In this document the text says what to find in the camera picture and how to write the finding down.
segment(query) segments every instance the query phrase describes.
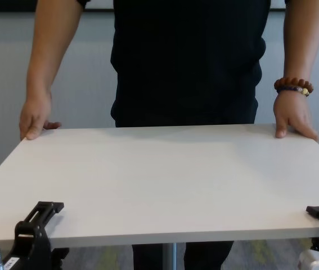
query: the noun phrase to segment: metal post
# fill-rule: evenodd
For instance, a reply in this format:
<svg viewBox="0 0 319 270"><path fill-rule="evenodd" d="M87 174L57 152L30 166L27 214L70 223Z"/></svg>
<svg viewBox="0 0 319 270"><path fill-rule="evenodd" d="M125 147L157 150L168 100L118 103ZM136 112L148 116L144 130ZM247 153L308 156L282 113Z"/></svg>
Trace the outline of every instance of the metal post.
<svg viewBox="0 0 319 270"><path fill-rule="evenodd" d="M163 244L163 270L177 270L177 244Z"/></svg>

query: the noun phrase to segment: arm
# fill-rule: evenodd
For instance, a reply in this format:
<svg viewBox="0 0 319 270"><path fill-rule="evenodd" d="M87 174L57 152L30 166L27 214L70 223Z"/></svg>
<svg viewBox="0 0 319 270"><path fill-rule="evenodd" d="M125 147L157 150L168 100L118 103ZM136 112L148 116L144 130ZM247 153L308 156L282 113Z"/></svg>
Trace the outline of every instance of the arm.
<svg viewBox="0 0 319 270"><path fill-rule="evenodd" d="M318 48L319 0L290 0L284 22L284 77L309 80ZM304 95L282 91L276 98L274 113L276 137L285 137L290 125L302 135L318 139Z"/></svg>
<svg viewBox="0 0 319 270"><path fill-rule="evenodd" d="M83 7L76 0L39 0L32 54L27 73L26 102L20 117L21 139L34 139L49 123L51 85L79 24Z"/></svg>
<svg viewBox="0 0 319 270"><path fill-rule="evenodd" d="M291 0L284 21L284 77L309 80L319 48L319 0Z"/></svg>

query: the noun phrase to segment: forearm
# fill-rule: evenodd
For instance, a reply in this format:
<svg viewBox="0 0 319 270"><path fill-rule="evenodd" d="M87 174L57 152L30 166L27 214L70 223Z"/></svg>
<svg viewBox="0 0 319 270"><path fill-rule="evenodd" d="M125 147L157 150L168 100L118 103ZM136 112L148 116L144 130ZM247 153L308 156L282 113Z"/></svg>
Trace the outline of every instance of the forearm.
<svg viewBox="0 0 319 270"><path fill-rule="evenodd" d="M284 77L309 80L319 48L319 0L291 0L284 22Z"/></svg>
<svg viewBox="0 0 319 270"><path fill-rule="evenodd" d="M50 89L77 30L82 11L76 0L38 1L27 74L27 95Z"/></svg>

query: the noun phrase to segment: sticker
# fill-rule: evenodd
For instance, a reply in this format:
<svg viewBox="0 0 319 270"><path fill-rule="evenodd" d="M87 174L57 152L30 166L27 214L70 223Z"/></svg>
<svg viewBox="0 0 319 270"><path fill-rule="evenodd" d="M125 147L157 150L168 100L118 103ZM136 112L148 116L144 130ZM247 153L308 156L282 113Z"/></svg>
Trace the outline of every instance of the sticker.
<svg viewBox="0 0 319 270"><path fill-rule="evenodd" d="M18 261L19 261L19 258L17 258L17 257L10 258L7 261L7 263L4 265L4 270L10 270L14 266L14 264L16 264L16 262L18 262Z"/></svg>

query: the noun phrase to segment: wooden bead bracelet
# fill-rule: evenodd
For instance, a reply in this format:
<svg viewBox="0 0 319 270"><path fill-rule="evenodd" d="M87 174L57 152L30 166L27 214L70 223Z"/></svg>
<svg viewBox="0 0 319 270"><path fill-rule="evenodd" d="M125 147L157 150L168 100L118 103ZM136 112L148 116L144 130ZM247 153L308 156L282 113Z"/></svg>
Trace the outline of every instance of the wooden bead bracelet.
<svg viewBox="0 0 319 270"><path fill-rule="evenodd" d="M277 93L283 90L298 91L305 96L309 96L314 90L313 85L307 80L284 77L274 83L274 89Z"/></svg>

